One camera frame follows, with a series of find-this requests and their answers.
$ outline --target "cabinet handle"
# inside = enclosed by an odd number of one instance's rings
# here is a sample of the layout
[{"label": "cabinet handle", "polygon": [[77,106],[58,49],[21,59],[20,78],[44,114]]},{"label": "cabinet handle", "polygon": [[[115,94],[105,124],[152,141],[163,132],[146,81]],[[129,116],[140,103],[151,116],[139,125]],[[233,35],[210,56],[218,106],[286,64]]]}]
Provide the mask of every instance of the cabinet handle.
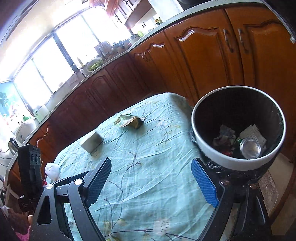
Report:
[{"label": "cabinet handle", "polygon": [[248,53],[249,51],[246,49],[246,47],[244,45],[244,41],[242,40],[242,30],[240,28],[238,28],[237,31],[239,32],[239,41],[240,41],[241,45],[243,46],[245,53]]},{"label": "cabinet handle", "polygon": [[231,53],[233,53],[233,48],[230,47],[230,44],[229,44],[229,41],[227,39],[227,30],[226,29],[223,29],[223,33],[224,33],[224,39],[225,39],[225,42],[230,50]]},{"label": "cabinet handle", "polygon": [[144,60],[147,62],[146,51],[144,51]]}]

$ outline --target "window frame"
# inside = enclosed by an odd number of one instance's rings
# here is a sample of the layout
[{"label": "window frame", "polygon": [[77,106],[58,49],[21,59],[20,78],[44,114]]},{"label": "window frame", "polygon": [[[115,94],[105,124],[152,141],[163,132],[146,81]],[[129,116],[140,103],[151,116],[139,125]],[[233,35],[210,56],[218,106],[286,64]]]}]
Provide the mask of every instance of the window frame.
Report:
[{"label": "window frame", "polygon": [[[99,38],[96,36],[96,34],[94,33],[94,31],[91,29],[90,25],[88,24],[88,22],[86,21],[86,19],[83,16],[83,13],[87,10],[91,9],[91,7],[87,7],[85,9],[80,10],[79,12],[73,14],[72,16],[70,16],[69,18],[67,18],[66,20],[64,20],[62,23],[58,24],[51,33],[49,33],[47,36],[45,36],[32,50],[31,52],[27,55],[27,57],[24,59],[23,62],[21,62],[20,66],[10,75],[9,80],[13,82],[19,96],[21,97],[21,99],[24,102],[24,105],[26,106],[26,108],[28,109],[28,111],[31,113],[31,115],[34,117],[35,115],[33,114],[33,109],[32,107],[28,104],[28,102],[25,100],[25,98],[23,97],[23,95],[21,94],[21,91],[17,88],[14,79],[16,78],[16,76],[18,75],[18,73],[20,72],[20,70],[23,68],[23,66],[28,62],[28,61],[32,61],[37,72],[39,73],[42,81],[45,83],[46,87],[48,88],[48,90],[53,94],[52,90],[50,89],[50,87],[48,86],[48,84],[46,83],[44,77],[41,74],[41,71],[38,69],[37,65],[34,62],[33,59],[33,55],[34,53],[50,38],[53,38],[57,47],[59,48],[59,50],[61,51],[62,55],[64,56],[64,58],[66,59],[66,61],[69,64],[69,67],[71,67],[72,65],[74,65],[74,61],[73,59],[70,57],[70,55],[68,54],[67,50],[65,49],[63,43],[61,42],[61,40],[59,39],[58,35],[57,35],[57,30],[59,30],[61,27],[63,27],[65,24],[67,24],[68,22],[70,22],[71,20],[75,19],[76,17],[81,16],[81,18],[83,19],[83,21],[85,22],[85,24],[87,25],[87,27],[89,28],[89,30],[91,31],[92,35],[95,37],[95,39],[98,41],[99,44],[101,44],[101,41],[99,40]],[[79,68],[77,68],[76,65],[74,65],[72,67],[72,70],[74,72],[79,71]]]}]

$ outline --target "trash can rim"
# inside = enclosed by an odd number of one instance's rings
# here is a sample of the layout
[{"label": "trash can rim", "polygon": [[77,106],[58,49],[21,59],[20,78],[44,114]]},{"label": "trash can rim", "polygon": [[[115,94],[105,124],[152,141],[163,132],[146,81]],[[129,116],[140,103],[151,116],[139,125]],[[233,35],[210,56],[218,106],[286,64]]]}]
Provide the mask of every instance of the trash can rim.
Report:
[{"label": "trash can rim", "polygon": [[[278,108],[281,116],[282,116],[282,120],[283,120],[283,135],[282,138],[279,142],[279,144],[276,146],[276,148],[274,150],[272,150],[269,154],[267,154],[266,156],[257,158],[257,159],[237,159],[237,158],[233,158],[233,157],[229,157],[226,156],[220,152],[218,152],[217,150],[215,150],[214,148],[212,148],[210,145],[208,145],[203,138],[200,136],[200,134],[197,132],[196,126],[195,126],[195,113],[196,110],[198,108],[198,106],[201,104],[201,102],[207,98],[209,95],[223,90],[223,89],[228,89],[228,88],[248,88],[248,89],[252,89],[255,91],[260,92],[261,94],[265,95],[266,97],[268,97]],[[193,132],[195,134],[197,143],[200,147],[200,149],[214,162],[216,162],[217,164],[229,168],[229,169],[233,169],[233,170],[238,170],[238,171],[247,171],[247,170],[254,170],[256,168],[259,168],[260,166],[262,166],[263,164],[269,162],[278,152],[278,150],[280,149],[281,145],[283,144],[284,140],[285,140],[285,136],[286,136],[286,121],[285,121],[285,117],[283,114],[282,109],[280,108],[280,106],[278,105],[278,103],[268,94],[266,94],[265,92],[258,90],[256,88],[253,87],[249,87],[249,86],[243,86],[243,85],[232,85],[232,86],[225,86],[222,88],[218,88],[215,89],[209,93],[207,93],[206,95],[204,95],[194,106],[192,114],[191,114],[191,125],[192,125],[192,129]]]}]

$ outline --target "light blue tablecloth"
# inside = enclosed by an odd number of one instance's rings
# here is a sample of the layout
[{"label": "light blue tablecloth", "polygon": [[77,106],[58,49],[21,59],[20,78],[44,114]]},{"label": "light blue tablecloth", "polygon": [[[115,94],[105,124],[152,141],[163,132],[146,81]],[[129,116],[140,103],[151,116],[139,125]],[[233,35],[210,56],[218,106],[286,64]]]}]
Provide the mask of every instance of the light blue tablecloth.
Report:
[{"label": "light blue tablecloth", "polygon": [[[111,174],[90,207],[107,241],[195,240],[202,232],[213,207],[191,173],[199,156],[188,133],[191,112],[177,94],[156,95],[121,112],[145,117],[138,130],[114,126],[118,113],[96,129],[104,141],[92,154],[78,140],[57,156],[60,179],[94,169],[104,156],[111,159]],[[70,205],[65,208],[80,240]]]}]

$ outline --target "palm tree picture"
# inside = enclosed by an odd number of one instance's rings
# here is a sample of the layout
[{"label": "palm tree picture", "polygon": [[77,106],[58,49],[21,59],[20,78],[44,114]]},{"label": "palm tree picture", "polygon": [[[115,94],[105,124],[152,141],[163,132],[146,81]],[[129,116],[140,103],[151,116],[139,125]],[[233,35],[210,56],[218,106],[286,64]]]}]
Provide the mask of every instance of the palm tree picture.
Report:
[{"label": "palm tree picture", "polygon": [[0,105],[4,108],[6,106],[8,107],[8,99],[7,99],[6,94],[3,92],[0,92]]}]

